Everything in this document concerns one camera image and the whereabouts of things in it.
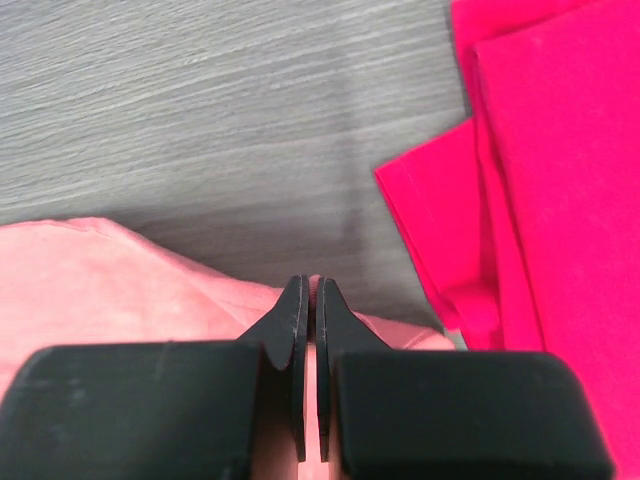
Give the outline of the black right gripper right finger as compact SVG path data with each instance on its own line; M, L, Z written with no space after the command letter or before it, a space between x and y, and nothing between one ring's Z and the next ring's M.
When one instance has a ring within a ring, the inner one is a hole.
M320 455L333 479L611 479L585 392L555 356L400 350L321 279Z

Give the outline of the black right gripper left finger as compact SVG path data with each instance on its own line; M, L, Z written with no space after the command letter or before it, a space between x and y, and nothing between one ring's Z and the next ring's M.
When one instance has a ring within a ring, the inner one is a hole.
M309 281L234 340L58 345L1 403L5 479L294 479Z

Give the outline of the salmon pink t-shirt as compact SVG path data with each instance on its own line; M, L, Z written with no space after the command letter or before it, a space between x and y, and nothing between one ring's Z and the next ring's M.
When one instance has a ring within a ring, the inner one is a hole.
M104 219L4 226L1 403L40 349L234 340L283 289L233 279Z

